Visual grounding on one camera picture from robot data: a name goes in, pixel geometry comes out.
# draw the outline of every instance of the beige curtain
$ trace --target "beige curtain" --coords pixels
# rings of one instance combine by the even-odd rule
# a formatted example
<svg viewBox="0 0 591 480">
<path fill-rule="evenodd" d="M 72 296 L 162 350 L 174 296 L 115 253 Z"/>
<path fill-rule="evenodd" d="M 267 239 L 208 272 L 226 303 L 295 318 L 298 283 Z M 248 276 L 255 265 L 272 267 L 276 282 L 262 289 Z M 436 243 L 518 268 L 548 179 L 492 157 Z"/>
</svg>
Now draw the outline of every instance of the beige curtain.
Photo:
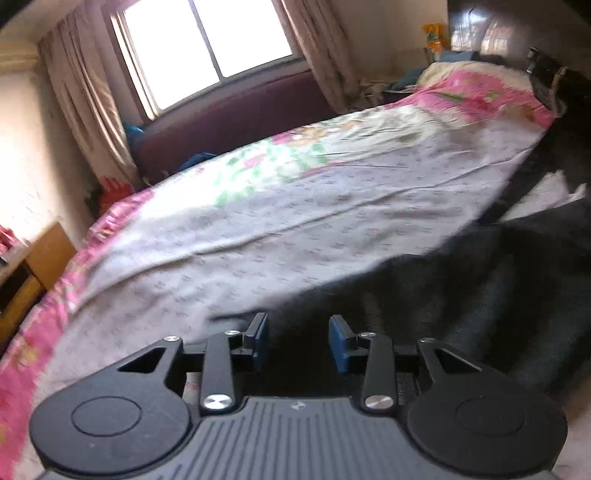
<svg viewBox="0 0 591 480">
<path fill-rule="evenodd" d="M 330 106 L 338 113 L 365 108 L 349 40 L 331 0 L 282 0 L 300 47 Z"/>
<path fill-rule="evenodd" d="M 103 186 L 102 210 L 141 186 L 95 46 L 86 7 L 41 40 L 51 84 L 80 150 Z"/>
</svg>

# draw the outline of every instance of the pink floral pattern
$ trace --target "pink floral pattern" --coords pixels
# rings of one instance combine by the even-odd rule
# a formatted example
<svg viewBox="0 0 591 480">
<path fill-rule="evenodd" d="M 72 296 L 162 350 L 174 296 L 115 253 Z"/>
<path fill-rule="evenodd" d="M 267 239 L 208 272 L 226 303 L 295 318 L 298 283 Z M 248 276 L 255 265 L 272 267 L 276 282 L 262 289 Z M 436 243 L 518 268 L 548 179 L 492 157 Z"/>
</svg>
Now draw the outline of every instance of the pink floral pattern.
<svg viewBox="0 0 591 480">
<path fill-rule="evenodd" d="M 510 88 L 494 75 L 470 70 L 456 70 L 441 82 L 419 89 L 387 107 L 402 105 L 417 105 L 434 113 L 453 108 L 468 122 L 494 118 L 508 106 L 519 109 L 524 118 L 543 128 L 548 128 L 554 120 L 552 113 L 530 90 Z"/>
<path fill-rule="evenodd" d="M 27 438 L 37 380 L 53 356 L 85 283 L 106 247 L 150 198 L 144 190 L 113 205 L 90 229 L 85 247 L 41 303 L 33 308 L 0 359 L 0 478 L 11 479 Z"/>
</svg>

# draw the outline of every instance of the ribbed plastic surface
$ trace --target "ribbed plastic surface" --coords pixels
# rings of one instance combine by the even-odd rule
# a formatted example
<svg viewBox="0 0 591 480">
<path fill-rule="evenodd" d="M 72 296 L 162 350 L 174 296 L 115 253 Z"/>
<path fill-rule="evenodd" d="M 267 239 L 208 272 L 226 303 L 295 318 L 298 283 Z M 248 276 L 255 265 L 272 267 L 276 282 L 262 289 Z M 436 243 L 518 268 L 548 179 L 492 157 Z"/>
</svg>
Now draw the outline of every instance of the ribbed plastic surface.
<svg viewBox="0 0 591 480">
<path fill-rule="evenodd" d="M 57 480 L 48 474 L 44 480 Z M 252 398 L 204 420 L 186 448 L 138 480 L 459 480 L 419 454 L 395 421 L 346 398 Z M 551 480 L 539 473 L 530 480 Z"/>
</svg>

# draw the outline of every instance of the bedside table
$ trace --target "bedside table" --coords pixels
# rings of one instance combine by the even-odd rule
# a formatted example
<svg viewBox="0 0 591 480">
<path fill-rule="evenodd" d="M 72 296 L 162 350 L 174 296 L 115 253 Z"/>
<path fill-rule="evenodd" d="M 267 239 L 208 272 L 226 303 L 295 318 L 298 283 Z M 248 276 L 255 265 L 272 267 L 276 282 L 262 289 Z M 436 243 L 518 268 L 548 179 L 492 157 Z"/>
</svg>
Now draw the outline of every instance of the bedside table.
<svg viewBox="0 0 591 480">
<path fill-rule="evenodd" d="M 384 96 L 384 104 L 387 105 L 389 103 L 398 102 L 403 98 L 406 98 L 408 95 L 412 95 L 410 92 L 382 92 Z"/>
<path fill-rule="evenodd" d="M 60 278 L 76 249 L 52 223 L 30 245 L 15 247 L 0 268 L 0 355 L 29 311 Z"/>
</svg>

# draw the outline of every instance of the round pad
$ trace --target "round pad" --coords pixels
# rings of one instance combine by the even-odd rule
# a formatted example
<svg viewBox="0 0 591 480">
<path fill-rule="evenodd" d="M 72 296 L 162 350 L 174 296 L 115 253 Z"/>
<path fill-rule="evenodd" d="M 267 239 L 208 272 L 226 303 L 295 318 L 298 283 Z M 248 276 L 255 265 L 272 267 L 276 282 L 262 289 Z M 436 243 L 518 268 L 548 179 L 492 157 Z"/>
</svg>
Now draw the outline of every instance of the round pad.
<svg viewBox="0 0 591 480">
<path fill-rule="evenodd" d="M 523 426 L 525 414 L 519 405 L 498 397 L 466 400 L 456 410 L 457 421 L 479 435 L 503 436 Z"/>
<path fill-rule="evenodd" d="M 476 476 L 519 476 L 550 466 L 567 423 L 544 395 L 500 374 L 450 375 L 411 405 L 411 438 L 437 463 Z"/>
<path fill-rule="evenodd" d="M 144 374 L 97 375 L 41 403 L 30 433 L 46 468 L 72 476 L 121 476 L 171 453 L 190 426 L 187 405 L 162 381 Z"/>
<path fill-rule="evenodd" d="M 137 425 L 142 410 L 137 403 L 121 397 L 100 397 L 75 409 L 72 423 L 93 437 L 113 437 Z"/>
</svg>

